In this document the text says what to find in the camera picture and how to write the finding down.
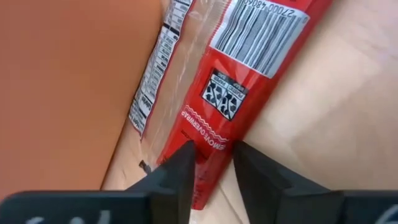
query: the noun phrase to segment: package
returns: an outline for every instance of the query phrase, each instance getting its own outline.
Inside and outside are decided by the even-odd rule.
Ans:
[[[129,118],[157,164],[198,146],[194,209],[332,0],[172,0]]]

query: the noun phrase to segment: beige surface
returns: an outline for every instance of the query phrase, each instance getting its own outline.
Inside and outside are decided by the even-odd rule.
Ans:
[[[0,200],[101,187],[160,17],[158,0],[0,1]]]
[[[245,141],[332,189],[398,189],[395,0],[339,0],[315,30]],[[106,189],[144,174],[125,126]],[[233,165],[197,223],[248,223]]]

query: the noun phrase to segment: small black object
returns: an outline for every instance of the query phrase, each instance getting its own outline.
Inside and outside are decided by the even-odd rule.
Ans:
[[[189,141],[125,191],[33,191],[11,195],[0,205],[0,224],[186,224],[194,176],[195,145]]]
[[[234,166],[251,224],[398,223],[397,191],[331,191],[244,142],[234,145]]]
[[[150,174],[152,172],[150,166],[148,166],[144,161],[141,161],[138,166],[141,167],[146,174]]]

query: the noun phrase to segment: orange surface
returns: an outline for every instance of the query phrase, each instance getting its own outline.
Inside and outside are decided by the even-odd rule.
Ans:
[[[0,2],[0,199],[101,187],[161,9],[158,0]]]

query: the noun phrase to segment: barcode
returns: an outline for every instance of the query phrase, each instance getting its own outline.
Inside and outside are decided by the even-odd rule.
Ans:
[[[308,19],[274,2],[232,0],[211,46],[272,78]]]

